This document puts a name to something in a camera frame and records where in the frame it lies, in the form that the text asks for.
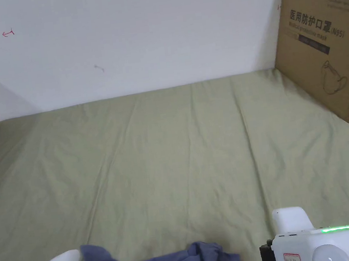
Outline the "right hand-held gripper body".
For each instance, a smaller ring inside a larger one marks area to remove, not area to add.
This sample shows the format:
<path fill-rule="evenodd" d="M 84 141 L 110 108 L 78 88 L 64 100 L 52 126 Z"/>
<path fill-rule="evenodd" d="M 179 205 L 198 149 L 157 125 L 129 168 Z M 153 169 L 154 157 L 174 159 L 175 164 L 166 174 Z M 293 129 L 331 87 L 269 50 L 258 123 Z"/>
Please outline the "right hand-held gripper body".
<path fill-rule="evenodd" d="M 273 239 L 260 246 L 262 261 L 349 261 L 349 225 L 315 228 L 302 207 L 272 211 Z"/>

